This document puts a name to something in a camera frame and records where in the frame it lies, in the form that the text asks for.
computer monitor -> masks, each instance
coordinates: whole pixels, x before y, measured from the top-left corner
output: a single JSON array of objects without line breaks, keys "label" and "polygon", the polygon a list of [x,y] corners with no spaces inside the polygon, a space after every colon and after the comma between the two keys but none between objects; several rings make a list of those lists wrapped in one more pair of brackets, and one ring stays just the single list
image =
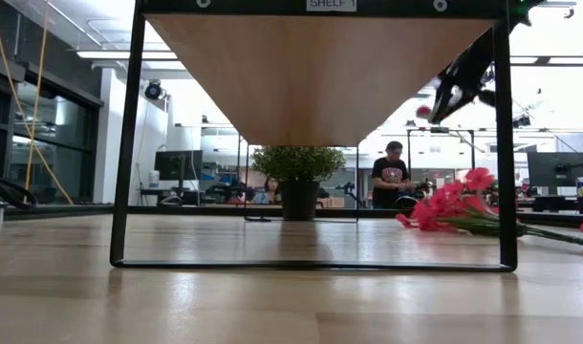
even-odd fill
[{"label": "computer monitor", "polygon": [[531,186],[574,186],[583,178],[583,153],[528,153]]},{"label": "computer monitor", "polygon": [[157,152],[155,169],[161,181],[197,181],[203,170],[203,151]]}]

hair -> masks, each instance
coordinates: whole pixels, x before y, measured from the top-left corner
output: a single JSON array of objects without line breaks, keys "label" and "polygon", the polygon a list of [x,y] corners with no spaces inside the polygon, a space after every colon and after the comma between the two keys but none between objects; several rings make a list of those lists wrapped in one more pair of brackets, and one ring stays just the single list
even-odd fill
[{"label": "hair", "polygon": [[[264,182],[264,189],[266,189],[267,192],[270,191],[270,187],[269,187],[269,182],[271,180],[271,177],[266,177],[266,181]],[[276,189],[274,189],[274,194],[278,195],[279,194],[279,185],[277,184]]]},{"label": "hair", "polygon": [[404,146],[398,141],[391,141],[387,144],[387,150],[402,149]]}]

potted plant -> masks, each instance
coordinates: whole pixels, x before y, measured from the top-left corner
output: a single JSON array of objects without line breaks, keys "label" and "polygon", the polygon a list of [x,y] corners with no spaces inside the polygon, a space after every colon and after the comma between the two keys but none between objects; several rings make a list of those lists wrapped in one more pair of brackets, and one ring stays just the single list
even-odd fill
[{"label": "potted plant", "polygon": [[343,168],[341,151],[328,147],[265,146],[253,153],[253,169],[279,181],[283,218],[314,219],[319,183]]}]

wooden table surface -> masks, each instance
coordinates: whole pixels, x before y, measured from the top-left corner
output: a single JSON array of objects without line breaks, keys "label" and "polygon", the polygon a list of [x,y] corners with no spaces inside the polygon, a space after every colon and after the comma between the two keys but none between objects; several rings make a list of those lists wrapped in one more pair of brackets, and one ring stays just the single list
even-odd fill
[{"label": "wooden table surface", "polygon": [[[0,228],[0,343],[583,343],[583,247],[519,241],[514,274],[112,269],[111,216]],[[390,220],[133,215],[133,259],[495,262],[489,238]]]}]

security camera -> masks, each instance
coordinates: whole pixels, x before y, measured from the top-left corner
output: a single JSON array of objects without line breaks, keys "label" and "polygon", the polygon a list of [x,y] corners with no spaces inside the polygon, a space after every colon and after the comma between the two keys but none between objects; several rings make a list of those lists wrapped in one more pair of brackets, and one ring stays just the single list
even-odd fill
[{"label": "security camera", "polygon": [[515,129],[525,127],[525,126],[530,126],[530,125],[531,125],[531,119],[529,119],[528,115],[521,115],[518,118],[514,118],[512,120],[512,127]]},{"label": "security camera", "polygon": [[574,13],[574,8],[569,8],[568,9],[568,13],[566,13],[566,15],[563,16],[564,19],[570,19],[575,15]]},{"label": "security camera", "polygon": [[166,90],[162,88],[160,80],[150,80],[149,86],[145,88],[145,96],[148,99],[160,100],[166,97]]}]

